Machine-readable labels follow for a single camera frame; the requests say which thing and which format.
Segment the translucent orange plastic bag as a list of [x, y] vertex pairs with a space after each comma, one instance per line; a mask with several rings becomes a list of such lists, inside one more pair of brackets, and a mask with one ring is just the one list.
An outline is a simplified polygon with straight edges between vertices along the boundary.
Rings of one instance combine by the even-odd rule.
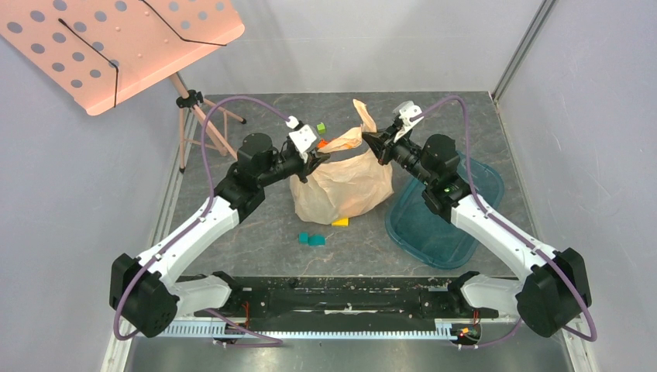
[[304, 222], [330, 225], [339, 219], [357, 217], [377, 207], [394, 193], [392, 166], [378, 164], [362, 138], [364, 133], [376, 132], [377, 125], [365, 103], [353, 99], [353, 106], [361, 123], [332, 139], [328, 146], [319, 151], [330, 153], [331, 158], [349, 150], [365, 151], [343, 160], [331, 159], [320, 164], [305, 184], [296, 176], [290, 179], [294, 211]]

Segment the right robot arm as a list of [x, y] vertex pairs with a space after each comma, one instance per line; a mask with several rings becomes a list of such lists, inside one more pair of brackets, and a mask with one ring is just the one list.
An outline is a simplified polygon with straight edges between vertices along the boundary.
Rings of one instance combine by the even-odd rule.
[[518, 318], [542, 337], [563, 329], [597, 340], [583, 257], [540, 242], [488, 205], [473, 182], [458, 174], [461, 158], [452, 138], [435, 134], [419, 146], [390, 126], [364, 133], [363, 140], [379, 164], [394, 161], [424, 185], [422, 197], [433, 214], [478, 240], [514, 273], [514, 280], [475, 271], [459, 277], [447, 296], [453, 314], [485, 308]]

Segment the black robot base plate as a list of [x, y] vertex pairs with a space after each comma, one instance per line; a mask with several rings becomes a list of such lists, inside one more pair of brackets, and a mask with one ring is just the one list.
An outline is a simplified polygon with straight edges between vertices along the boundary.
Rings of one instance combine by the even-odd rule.
[[219, 312], [268, 319], [284, 314], [404, 314], [413, 319], [496, 318], [497, 311], [475, 309], [449, 290], [451, 277], [220, 277], [232, 292]]

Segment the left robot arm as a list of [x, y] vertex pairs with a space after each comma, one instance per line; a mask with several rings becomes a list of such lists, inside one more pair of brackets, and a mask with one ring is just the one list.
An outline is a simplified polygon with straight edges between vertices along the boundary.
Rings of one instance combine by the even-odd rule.
[[278, 150], [268, 135], [248, 135], [236, 162], [190, 218], [139, 256], [124, 253], [112, 263], [109, 304], [115, 319], [134, 326], [134, 336], [154, 337], [181, 315], [207, 309], [237, 314], [243, 294], [230, 278], [213, 274], [180, 281], [180, 276], [214, 241], [260, 206], [267, 186], [289, 177], [305, 181], [329, 158], [316, 148], [299, 151], [291, 136]]

